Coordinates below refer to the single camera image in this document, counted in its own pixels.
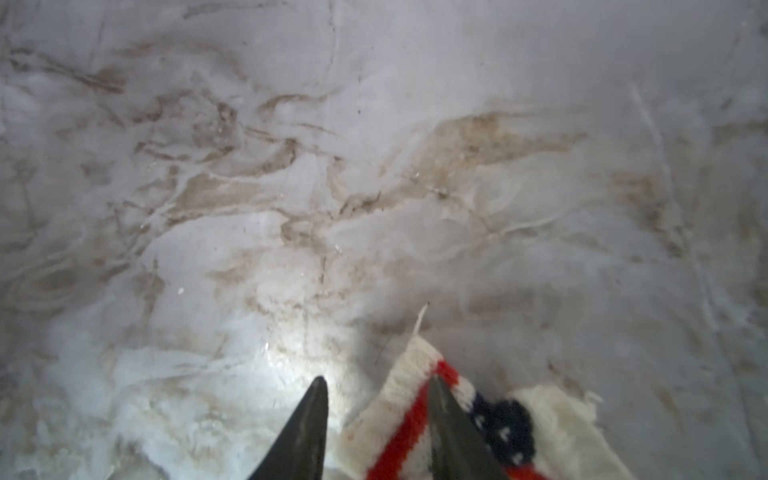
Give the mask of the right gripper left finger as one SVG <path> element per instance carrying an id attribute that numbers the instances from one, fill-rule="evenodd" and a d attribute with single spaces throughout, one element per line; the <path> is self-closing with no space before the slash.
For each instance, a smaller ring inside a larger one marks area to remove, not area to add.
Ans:
<path id="1" fill-rule="evenodd" d="M 318 376 L 248 480 L 320 480 L 324 471 L 328 413 L 327 382 Z"/>

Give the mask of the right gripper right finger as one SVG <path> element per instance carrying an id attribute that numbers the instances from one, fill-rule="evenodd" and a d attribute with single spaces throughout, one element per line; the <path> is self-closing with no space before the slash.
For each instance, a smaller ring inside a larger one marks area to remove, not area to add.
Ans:
<path id="1" fill-rule="evenodd" d="M 427 418 L 435 480 L 508 478 L 447 383 L 437 375 L 428 383 Z"/>

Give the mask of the red white striped knit sweater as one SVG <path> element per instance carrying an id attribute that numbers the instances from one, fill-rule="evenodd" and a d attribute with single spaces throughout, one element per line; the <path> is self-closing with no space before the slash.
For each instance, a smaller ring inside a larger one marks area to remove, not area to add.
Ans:
<path id="1" fill-rule="evenodd" d="M 555 385 L 496 401 L 413 330 L 373 400 L 342 430 L 336 458 L 352 479 L 433 479 L 428 385 L 440 377 L 509 479 L 630 479 L 596 425 L 594 401 Z"/>

